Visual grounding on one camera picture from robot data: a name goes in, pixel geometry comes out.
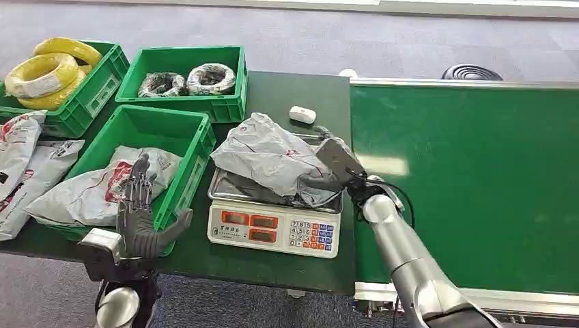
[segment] gray plastic mailer bag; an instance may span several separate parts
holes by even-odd
[[[310,145],[262,113],[251,114],[231,129],[211,158],[217,167],[250,178],[280,196],[295,196],[302,174],[314,178],[331,174]],[[315,206],[318,200],[308,203]]]

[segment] green storage bin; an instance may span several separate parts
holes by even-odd
[[[209,154],[215,146],[215,136],[209,117],[203,113],[121,105],[65,180],[105,168],[120,145],[133,148],[156,147],[182,157],[171,185],[152,204],[154,227],[164,229],[167,224],[175,221],[181,210],[190,206],[209,161]],[[58,230],[71,241],[81,240],[93,228],[47,227]]]
[[[92,144],[92,141],[96,137],[96,135],[100,132],[102,127],[105,123],[109,120],[109,118],[113,115],[113,112],[119,107],[119,104],[115,101],[115,92],[111,96],[111,99],[107,101],[104,107],[100,110],[100,113],[94,118],[92,124],[89,128],[85,131],[82,137],[78,139],[82,139],[85,141],[83,148],[79,151],[79,158],[85,153],[88,147]],[[55,141],[55,140],[70,140],[70,138],[65,137],[54,137],[52,135],[40,135],[39,140],[42,141]]]
[[[229,66],[236,74],[235,92],[222,96],[137,98],[147,73],[175,72],[185,79],[189,72],[206,63]],[[156,108],[196,111],[209,115],[211,122],[241,122],[245,118],[247,68],[242,46],[199,48],[151,48],[137,53],[116,96],[118,103]]]
[[[128,70],[128,61],[120,45],[97,41],[83,42],[100,52],[102,59],[56,111],[46,113],[42,130],[45,135],[66,138],[82,136],[118,89]],[[4,83],[0,83],[0,122],[30,112],[15,97],[5,94]]]

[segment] green table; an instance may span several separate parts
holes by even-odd
[[[317,124],[324,125],[350,143],[348,88],[348,80],[342,77],[251,72],[246,116],[252,112],[266,113],[293,133],[313,134],[310,126],[291,123],[287,112],[293,105],[315,109]],[[108,104],[98,119],[105,120],[114,108],[114,103]],[[213,124],[218,143],[235,126]],[[90,131],[89,134],[94,137],[96,132]],[[207,239],[206,230],[211,204],[207,190],[213,172],[214,166],[211,163],[191,206],[194,210],[191,227],[180,238],[173,253],[159,260],[161,272],[354,294],[354,220],[349,202],[346,202],[343,209],[338,256],[332,260],[212,244]],[[58,260],[78,260],[75,246],[74,242],[65,240],[56,231],[31,220],[18,238],[0,243],[0,251]]]
[[[356,155],[409,194],[457,286],[579,293],[577,88],[353,83]],[[356,223],[357,281],[388,282],[372,238]]]

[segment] plastic package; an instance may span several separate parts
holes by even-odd
[[[298,194],[311,207],[321,206],[336,196],[332,191],[298,188],[302,175],[324,178],[332,172],[317,159],[310,145],[262,113],[251,114],[231,129],[211,158],[217,167],[250,178],[277,195]]]
[[[62,103],[64,103],[68,96],[70,96],[70,94],[76,90],[76,88],[83,82],[85,77],[87,77],[86,74],[82,70],[77,69],[76,79],[71,84],[67,85],[64,89],[42,98],[18,98],[18,101],[20,104],[22,104],[22,106],[28,109],[46,109],[48,111],[55,111],[60,107],[60,105],[62,105]]]
[[[14,190],[34,153],[46,111],[16,116],[0,128],[0,200]]]
[[[115,226],[122,184],[132,165],[144,153],[151,166],[147,177],[156,174],[152,197],[171,183],[181,158],[158,148],[134,149],[120,146],[104,169],[86,172],[63,181],[28,205],[24,211],[37,221],[61,226]]]
[[[26,205],[54,187],[76,162],[84,140],[40,141],[19,183],[0,202],[0,241],[16,238],[28,221]]]
[[[71,55],[39,55],[10,71],[4,84],[6,92],[17,98],[41,98],[71,84],[78,71],[79,66]]]
[[[177,73],[149,73],[139,87],[139,98],[187,96],[185,78]]]
[[[204,64],[191,70],[187,88],[191,96],[220,95],[228,93],[235,82],[235,73],[226,65]]]
[[[69,38],[50,38],[39,43],[33,51],[34,55],[47,53],[67,53],[92,67],[102,59],[102,55],[92,46]]]
[[[361,167],[358,159],[354,156],[354,153],[351,151],[350,147],[345,144],[344,140],[335,137],[327,128],[323,126],[314,126],[313,130],[318,132],[318,140],[322,140],[322,142],[315,147],[316,157],[322,156],[322,158],[328,158],[328,150],[326,149],[325,154],[320,154],[319,151],[324,149],[326,146],[326,142],[335,141],[337,145],[339,145],[345,152],[348,154],[348,158],[339,159],[342,161],[344,165],[352,165],[352,168]],[[337,161],[337,156],[342,156],[341,154],[331,151],[332,161]],[[355,172],[361,172],[363,169],[355,170]],[[331,193],[335,193],[335,195],[339,195],[345,188],[347,181],[351,178],[348,174],[348,177],[344,180],[344,177],[340,177],[339,174],[336,172],[332,172],[330,175],[323,175],[321,178],[308,176],[303,174],[298,178],[298,194],[301,199],[296,200],[298,203],[306,203],[308,204],[307,200],[310,199],[319,199],[321,197],[327,197],[327,201],[329,202],[334,198]]]

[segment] robotic hand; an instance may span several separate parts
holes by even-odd
[[[336,141],[328,140],[316,156],[362,209],[411,327],[501,327],[444,274],[414,229],[402,218],[404,206],[388,184],[380,177],[367,176],[355,157]]]
[[[149,327],[156,300],[155,259],[191,222],[185,210],[163,231],[155,231],[151,190],[155,176],[146,177],[149,156],[133,165],[119,202],[117,232],[92,229],[78,243],[90,279],[101,282],[95,302],[96,328]]]
[[[119,202],[117,231],[123,237],[127,257],[156,258],[189,228],[193,210],[183,211],[175,223],[155,231],[151,218],[151,194],[156,174],[147,179],[149,155],[144,154],[132,167],[125,187],[125,197]]]

